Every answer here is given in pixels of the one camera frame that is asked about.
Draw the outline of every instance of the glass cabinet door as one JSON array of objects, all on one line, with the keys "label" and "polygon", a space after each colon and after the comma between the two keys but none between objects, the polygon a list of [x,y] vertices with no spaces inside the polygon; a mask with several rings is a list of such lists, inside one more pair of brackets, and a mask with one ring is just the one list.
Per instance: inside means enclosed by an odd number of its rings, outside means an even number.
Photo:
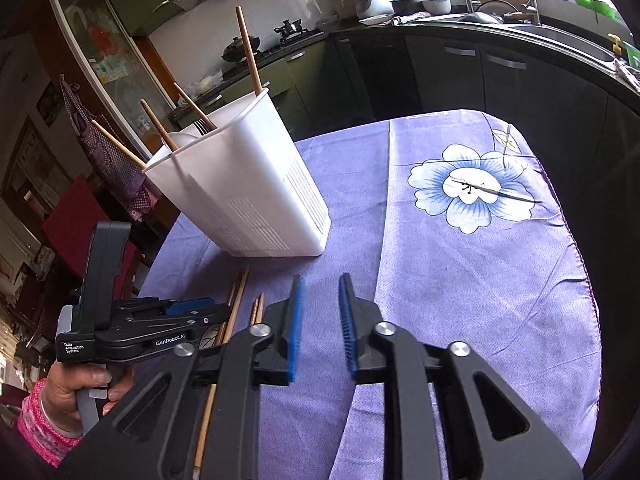
[{"label": "glass cabinet door", "polygon": [[107,0],[58,0],[82,54],[129,126],[151,153],[162,145],[140,99],[144,99],[164,127],[173,107],[120,28]]}]

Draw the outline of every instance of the wooden chopstick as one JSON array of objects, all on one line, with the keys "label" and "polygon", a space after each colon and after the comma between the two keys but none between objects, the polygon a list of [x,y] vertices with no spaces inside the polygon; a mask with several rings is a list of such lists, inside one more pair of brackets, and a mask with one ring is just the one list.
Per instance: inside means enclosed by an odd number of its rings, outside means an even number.
[{"label": "wooden chopstick", "polygon": [[258,296],[258,311],[255,313],[256,323],[262,323],[262,314],[264,314],[264,292]]},{"label": "wooden chopstick", "polygon": [[[231,314],[229,319],[220,325],[218,330],[218,336],[216,337],[216,345],[226,344],[231,339],[234,332],[234,325],[238,318],[238,310],[240,309],[240,303],[242,301],[242,293],[244,292],[244,286],[246,285],[246,279],[249,275],[249,266],[246,266],[236,279],[231,293],[229,294],[228,304],[231,304]],[[200,434],[198,436],[198,447],[196,448],[196,458],[194,467],[202,467],[202,459],[204,457],[204,445],[207,440],[207,431],[209,431],[209,421],[211,420],[211,412],[213,410],[213,403],[216,399],[216,384],[209,386],[209,393],[207,395],[207,402],[205,404],[204,413],[202,415],[202,424],[200,426]]]},{"label": "wooden chopstick", "polygon": [[113,142],[118,149],[125,155],[127,155],[131,161],[137,165],[141,170],[146,169],[146,164],[142,161],[139,156],[135,155],[131,152],[124,144],[122,144],[118,139],[116,139],[113,135],[111,135],[107,130],[105,130],[97,121],[91,121],[91,124],[100,130],[100,133],[107,137],[111,142]]},{"label": "wooden chopstick", "polygon": [[249,316],[249,325],[255,325],[255,319],[258,315],[258,298],[255,298],[254,302],[251,304],[251,316]]},{"label": "wooden chopstick", "polygon": [[169,147],[169,149],[172,152],[175,152],[176,150],[178,150],[179,149],[178,145],[166,132],[166,130],[164,129],[164,126],[162,126],[162,123],[158,120],[158,118],[156,117],[156,114],[151,109],[151,106],[146,104],[146,101],[144,99],[140,99],[140,104],[145,109],[146,114],[149,116],[149,119],[151,119],[151,122],[154,124],[154,126],[156,127],[156,130],[158,130],[158,133],[164,139],[164,142],[166,142],[166,145]]},{"label": "wooden chopstick", "polygon": [[211,119],[209,119],[207,117],[206,113],[204,113],[202,110],[200,110],[198,105],[196,103],[194,103],[193,100],[187,95],[187,92],[185,92],[182,88],[180,88],[180,85],[178,85],[178,83],[174,83],[174,86],[177,89],[177,91],[180,93],[180,95],[184,98],[184,100],[187,101],[187,104],[191,108],[193,108],[193,110],[204,121],[204,123],[207,125],[209,130],[211,130],[211,131],[215,130],[216,129],[216,125],[213,123],[213,121],[211,121]]},{"label": "wooden chopstick", "polygon": [[249,33],[246,30],[246,23],[244,22],[244,15],[242,14],[242,7],[236,7],[236,16],[238,17],[238,26],[240,27],[240,34],[242,35],[242,44],[244,45],[246,62],[249,65],[249,72],[251,73],[251,79],[254,83],[255,96],[258,97],[258,95],[260,95],[260,92],[262,92],[262,83],[260,82],[258,67],[255,64],[254,51],[251,48],[251,41],[249,41]]}]

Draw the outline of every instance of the white flower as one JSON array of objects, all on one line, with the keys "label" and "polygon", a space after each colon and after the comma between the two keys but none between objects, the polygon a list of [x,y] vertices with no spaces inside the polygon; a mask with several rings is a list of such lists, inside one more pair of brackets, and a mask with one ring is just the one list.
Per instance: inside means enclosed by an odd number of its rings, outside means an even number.
[{"label": "white flower", "polygon": [[523,167],[500,152],[482,157],[462,144],[442,152],[443,160],[427,160],[411,170],[409,185],[418,209],[435,216],[447,212],[449,225],[471,234],[487,227],[492,215],[514,222],[531,218],[536,201],[521,182]]}]

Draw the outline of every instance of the pot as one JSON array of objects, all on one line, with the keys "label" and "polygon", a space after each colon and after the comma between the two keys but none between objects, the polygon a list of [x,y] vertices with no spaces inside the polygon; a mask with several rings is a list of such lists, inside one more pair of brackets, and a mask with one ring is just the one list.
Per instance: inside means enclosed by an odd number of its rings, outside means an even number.
[{"label": "pot", "polygon": [[289,20],[284,20],[282,23],[284,23],[282,27],[274,28],[273,31],[280,34],[283,40],[286,40],[289,36],[302,32],[303,30],[302,20],[296,20],[293,23],[289,23]]},{"label": "pot", "polygon": [[424,10],[422,2],[424,0],[392,0],[391,5],[396,16],[410,16],[416,12]]},{"label": "pot", "polygon": [[[260,38],[257,36],[249,36],[249,42],[251,43],[251,51],[257,52],[260,46]],[[237,63],[242,61],[246,57],[244,53],[244,44],[242,38],[234,38],[234,40],[226,46],[225,51],[222,53],[222,59],[229,63]]]}]

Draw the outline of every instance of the purple tablecloth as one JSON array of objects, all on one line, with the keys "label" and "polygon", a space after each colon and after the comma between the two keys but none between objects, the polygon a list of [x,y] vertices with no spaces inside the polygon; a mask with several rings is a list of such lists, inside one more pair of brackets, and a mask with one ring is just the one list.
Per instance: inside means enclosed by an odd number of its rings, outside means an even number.
[{"label": "purple tablecloth", "polygon": [[[329,207],[318,258],[254,258],[236,330],[260,292],[305,276],[296,383],[263,387],[264,479],[380,478],[382,397],[344,361],[338,277],[385,319],[445,346],[466,340],[583,464],[600,389],[597,307],[539,162],[522,136],[459,110],[367,124],[297,144]],[[224,301],[244,261],[180,216],[141,294]]]}]

